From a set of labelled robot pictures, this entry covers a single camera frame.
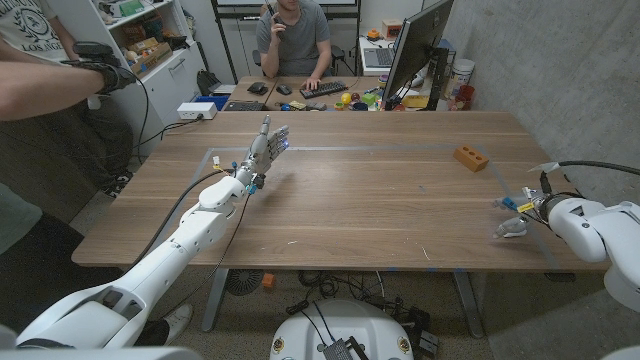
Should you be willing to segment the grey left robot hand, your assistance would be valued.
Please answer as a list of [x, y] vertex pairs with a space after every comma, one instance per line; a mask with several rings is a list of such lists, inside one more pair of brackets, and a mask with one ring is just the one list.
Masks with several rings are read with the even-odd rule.
[[244, 160], [234, 172], [234, 178], [247, 186], [251, 193], [254, 188], [262, 189], [266, 172], [272, 162], [289, 147], [287, 136], [289, 126], [284, 125], [270, 132], [271, 117], [266, 115], [259, 134], [251, 143]]

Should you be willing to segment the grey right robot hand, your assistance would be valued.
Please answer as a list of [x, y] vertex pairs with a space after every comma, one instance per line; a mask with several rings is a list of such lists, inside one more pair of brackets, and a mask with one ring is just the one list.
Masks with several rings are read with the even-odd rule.
[[501, 223], [494, 231], [493, 238], [521, 237], [527, 234], [531, 222], [545, 224], [540, 211], [544, 200], [545, 194], [541, 190], [529, 187], [524, 187], [519, 195], [495, 199], [494, 207], [512, 211], [516, 216]]

